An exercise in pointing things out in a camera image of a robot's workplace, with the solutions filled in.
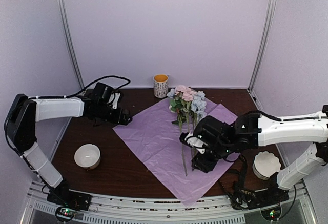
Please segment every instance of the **table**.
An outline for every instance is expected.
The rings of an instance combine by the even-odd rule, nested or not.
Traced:
[[[256,109],[245,89],[202,90],[208,99],[223,104],[236,115]],[[130,109],[132,115],[161,100],[153,96],[153,89],[123,89],[122,92],[124,97],[120,106]],[[174,195],[147,170],[117,136],[112,129],[115,125],[110,123],[102,123],[96,127],[93,125],[94,121],[85,117],[73,118],[53,159],[54,166],[68,180],[72,190],[120,197],[174,198]],[[86,171],[75,164],[74,153],[80,146],[89,143],[100,148],[101,163],[96,169]],[[274,153],[282,164],[275,145],[244,151],[243,155],[249,165],[245,187],[251,190],[264,189],[268,186],[267,181],[258,179],[252,171],[252,161],[260,151]],[[241,162],[235,162],[232,167],[240,169]],[[236,176],[232,174],[225,174],[221,178],[227,190],[231,190],[235,180],[237,180]],[[215,184],[205,196],[223,194],[218,184]]]

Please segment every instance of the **purple wrapping paper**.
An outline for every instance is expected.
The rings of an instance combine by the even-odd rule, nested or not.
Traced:
[[[206,112],[228,124],[237,118],[223,105],[216,105],[208,99]],[[192,171],[191,150],[184,146],[188,171],[186,176],[182,163],[182,144],[179,142],[180,129],[171,123],[174,120],[176,114],[169,110],[169,99],[166,98],[135,115],[127,126],[116,126],[114,131],[177,199],[186,207],[191,207],[232,163],[220,160],[215,169],[207,174],[199,170]],[[229,160],[237,157],[238,154],[232,154]]]

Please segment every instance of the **dark wooden table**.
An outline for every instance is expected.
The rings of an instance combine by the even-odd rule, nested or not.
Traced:
[[[223,104],[236,115],[256,109],[246,90],[204,89],[204,92],[208,99]],[[123,93],[120,106],[130,109],[132,115],[160,101],[153,96],[152,89],[124,89]],[[113,131],[115,125],[103,123],[94,127],[93,124],[87,118],[73,118],[54,156],[53,164],[68,180],[71,189],[121,197],[174,198]],[[75,164],[74,153],[80,146],[89,143],[100,148],[101,163],[96,169],[86,171]],[[245,187],[251,190],[264,189],[268,185],[252,171],[252,161],[260,151],[272,152],[282,161],[275,145],[244,151],[249,165]],[[240,169],[241,162],[235,162],[232,167]],[[227,190],[231,189],[235,180],[236,176],[232,174],[221,178]],[[205,196],[222,194],[223,191],[215,184]]]

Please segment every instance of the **wall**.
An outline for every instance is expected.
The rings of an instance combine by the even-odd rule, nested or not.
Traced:
[[[84,82],[116,74],[129,87],[248,86],[268,0],[65,0]],[[109,84],[118,85],[112,80]]]
[[[56,0],[0,0],[0,123],[15,95],[63,95],[78,90]],[[40,147],[50,156],[67,120],[37,124]],[[17,223],[32,173],[0,130],[0,223]]]
[[[328,0],[278,0],[254,89],[266,112],[307,114],[328,104],[327,18]],[[281,148],[293,162],[308,144]],[[328,168],[320,168],[304,180],[320,223],[326,223]]]

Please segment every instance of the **mug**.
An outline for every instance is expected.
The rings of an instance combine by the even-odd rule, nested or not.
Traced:
[[[158,98],[166,97],[169,91],[169,77],[165,74],[154,76],[154,96]]]

